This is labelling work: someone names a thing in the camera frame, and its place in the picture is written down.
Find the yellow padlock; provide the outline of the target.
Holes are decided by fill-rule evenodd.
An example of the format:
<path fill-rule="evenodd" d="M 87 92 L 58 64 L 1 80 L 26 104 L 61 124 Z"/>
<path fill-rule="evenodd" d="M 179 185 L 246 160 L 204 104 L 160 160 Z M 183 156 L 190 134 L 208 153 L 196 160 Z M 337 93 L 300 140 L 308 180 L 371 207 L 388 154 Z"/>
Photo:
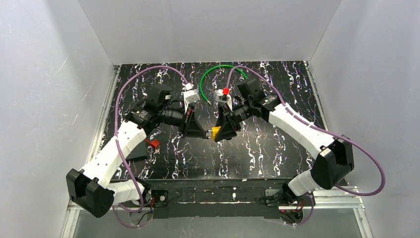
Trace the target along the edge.
<path fill-rule="evenodd" d="M 219 130 L 220 130 L 220 126 L 212 127 L 211 129 L 206 130 L 205 133 L 207 135 L 207 138 L 215 140 L 215 137 L 218 134 Z"/>

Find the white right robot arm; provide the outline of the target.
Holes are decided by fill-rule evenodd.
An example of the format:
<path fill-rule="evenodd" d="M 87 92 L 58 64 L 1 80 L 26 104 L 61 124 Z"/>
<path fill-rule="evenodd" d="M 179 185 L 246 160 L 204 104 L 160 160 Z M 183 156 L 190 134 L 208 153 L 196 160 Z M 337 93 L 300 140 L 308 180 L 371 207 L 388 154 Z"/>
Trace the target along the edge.
<path fill-rule="evenodd" d="M 212 128 L 215 142 L 237 136 L 240 123 L 255 116 L 286 132 L 315 159 L 311 169 L 283 184 L 280 198 L 291 202 L 320 188 L 331 189 L 354 169 L 351 143 L 313 129 L 308 120 L 288 104 L 283 105 L 278 96 L 266 95 L 256 79 L 247 79 L 237 87 L 241 96 L 235 97 L 239 101 L 236 106 L 232 106 L 229 89 L 217 89 L 213 94 L 218 102 L 218 119 Z"/>

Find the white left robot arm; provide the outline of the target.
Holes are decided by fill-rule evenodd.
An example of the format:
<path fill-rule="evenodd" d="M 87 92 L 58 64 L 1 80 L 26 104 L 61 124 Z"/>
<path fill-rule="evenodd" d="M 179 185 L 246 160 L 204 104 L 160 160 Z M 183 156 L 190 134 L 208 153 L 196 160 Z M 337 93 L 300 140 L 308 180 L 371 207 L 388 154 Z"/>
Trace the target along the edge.
<path fill-rule="evenodd" d="M 111 179 L 126 157 L 160 124 L 178 127 L 185 137 L 206 139 L 206 131 L 195 117 L 193 103 L 200 96 L 188 83 L 182 92 L 180 108 L 172 108 L 171 88 L 155 84 L 147 96 L 137 102 L 124 116 L 116 134 L 102 150 L 81 169 L 71 169 L 66 175 L 70 200 L 96 218 L 105 215 L 117 204 L 137 200 L 143 206 L 150 186 L 131 175 L 130 181 L 112 183 Z"/>

